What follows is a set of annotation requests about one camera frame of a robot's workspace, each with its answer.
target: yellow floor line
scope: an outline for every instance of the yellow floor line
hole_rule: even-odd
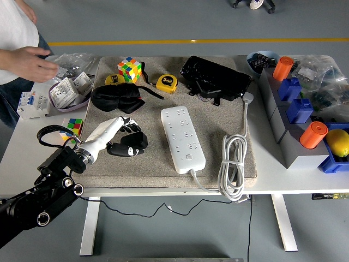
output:
[[[50,46],[72,45],[166,45],[166,44],[234,44],[234,43],[296,43],[349,42],[349,38],[249,38],[249,39],[178,39],[50,42]]]

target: black case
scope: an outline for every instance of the black case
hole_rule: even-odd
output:
[[[195,83],[188,86],[190,95],[214,98],[215,105],[220,98],[233,101],[242,97],[251,83],[251,76],[197,56],[189,57],[180,73]]]

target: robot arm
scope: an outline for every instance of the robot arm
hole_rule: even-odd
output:
[[[70,173],[81,174],[88,165],[96,161],[99,151],[106,147],[110,154],[130,156],[132,145],[110,143],[119,130],[135,131],[135,134],[129,135],[133,136],[132,141],[134,135],[146,138],[140,132],[137,123],[130,118],[117,117],[108,120],[101,123],[86,142],[74,148],[64,145],[57,149],[38,167],[41,175],[35,181],[33,188],[10,199],[0,200],[0,225],[2,225],[0,248],[23,230],[48,225],[83,194],[83,186],[75,183],[70,174],[66,174],[64,171],[66,167],[71,170]]]

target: power outlet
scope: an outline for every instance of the power outlet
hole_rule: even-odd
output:
[[[179,174],[205,168],[206,159],[198,141],[194,126],[185,106],[176,106],[161,111],[167,142],[174,167]]]

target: hand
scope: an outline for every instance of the hand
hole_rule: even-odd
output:
[[[26,4],[23,0],[15,0],[17,5],[23,10],[23,12],[29,17],[29,19],[36,25],[37,24],[37,16],[28,4]]]
[[[0,69],[10,71],[29,81],[46,82],[56,76],[58,65],[36,55],[47,56],[49,54],[49,50],[30,46],[13,51],[2,50]]]

